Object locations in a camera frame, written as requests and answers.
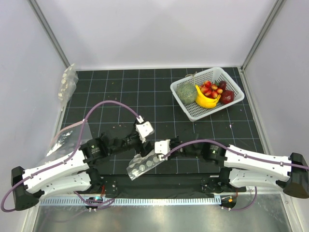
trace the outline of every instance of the plastic packaging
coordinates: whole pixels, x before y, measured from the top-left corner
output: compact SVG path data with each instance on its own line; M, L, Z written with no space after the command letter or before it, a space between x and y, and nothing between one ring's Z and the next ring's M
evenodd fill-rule
M46 152L45 158L39 163L43 165L61 158L69 153L73 152L76 147L78 136L81 131L83 121L72 124L63 128L52 140L50 148ZM89 124L86 122L84 132L80 144L86 143L92 139Z
M64 71L62 75L61 85L58 93L58 98L61 101L61 108L63 108L63 106L65 106L65 104L68 103L72 97L74 91L76 90L77 82L77 73L75 71L74 64L72 64Z
M152 150L146 157L141 157L140 154L135 155L126 170L131 180L135 180L164 161L165 159L161 159Z

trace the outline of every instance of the white plastic basket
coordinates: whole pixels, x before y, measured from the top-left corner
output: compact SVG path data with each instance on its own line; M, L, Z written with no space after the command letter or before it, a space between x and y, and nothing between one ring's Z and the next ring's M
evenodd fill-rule
M195 79L196 79L196 85L199 85L199 86L203 84L205 81L211 81L212 83L214 83L214 81L217 81L217 82L226 81L226 89L233 91L235 94L235 97L231 103L223 105L220 102L218 102L217 106L212 109L201 107L195 102L184 105L179 99L179 97L177 96L176 89L182 83L190 82L193 84L194 80L192 76L189 76L189 77L185 77L181 80L173 82L170 85L170 89L172 90L172 93L175 99L177 100L178 104L183 109L185 114L188 116L189 120L192 122L199 120L203 117L206 117L219 110L225 109L229 107L230 105L233 105L237 102L242 101L245 98L245 94L241 91L240 87L229 76L229 74L227 74L222 68L211 68L211 69L207 69L205 71L199 72L195 75Z

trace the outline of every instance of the white connector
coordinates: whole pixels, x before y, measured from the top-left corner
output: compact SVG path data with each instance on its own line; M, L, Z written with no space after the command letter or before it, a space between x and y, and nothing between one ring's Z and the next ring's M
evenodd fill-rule
M146 142L146 137L148 135L151 135L154 133L154 129L151 125L150 122L144 122L143 124L137 124L135 125L135 130L139 133L140 135L140 140L142 143Z
M162 157L165 156L168 152L170 152L169 142L170 139L154 143L154 152L158 154L159 160L168 160L167 157L165 159Z

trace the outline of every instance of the black grid mat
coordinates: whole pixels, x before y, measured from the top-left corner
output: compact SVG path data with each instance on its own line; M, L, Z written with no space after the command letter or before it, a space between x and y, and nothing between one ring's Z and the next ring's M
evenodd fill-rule
M164 140L178 135L181 140L214 139L243 149L263 152L247 98L196 122L190 122L170 91L170 84L188 73L204 69L152 69L78 72L77 89L68 103L62 127L82 120L95 104L102 100L120 101L145 120L150 121L155 133L150 139ZM243 90L237 68L224 68ZM88 123L92 136L103 131L111 137L125 137L130 133L134 116L126 109L104 105L90 116ZM126 174L134 151L116 155L102 165L101 174ZM163 162L148 173L212 173L218 167L197 159L177 158Z

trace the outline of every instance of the yellow banana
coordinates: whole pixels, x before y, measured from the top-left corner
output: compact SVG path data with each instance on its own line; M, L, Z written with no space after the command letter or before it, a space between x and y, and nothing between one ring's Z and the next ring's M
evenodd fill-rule
M207 98L204 96L204 94L202 94L202 92L200 91L199 87L196 86L197 88L197 98L196 98L196 103L204 108L214 108L216 107L221 95L219 94L218 97L216 99L211 99L211 98Z
M201 100L203 100L203 102L208 102L208 103L213 103L213 102L216 101L216 99L211 99L211 98L205 97L205 95L199 89L198 85L195 85L195 87L197 88L197 99L201 98Z

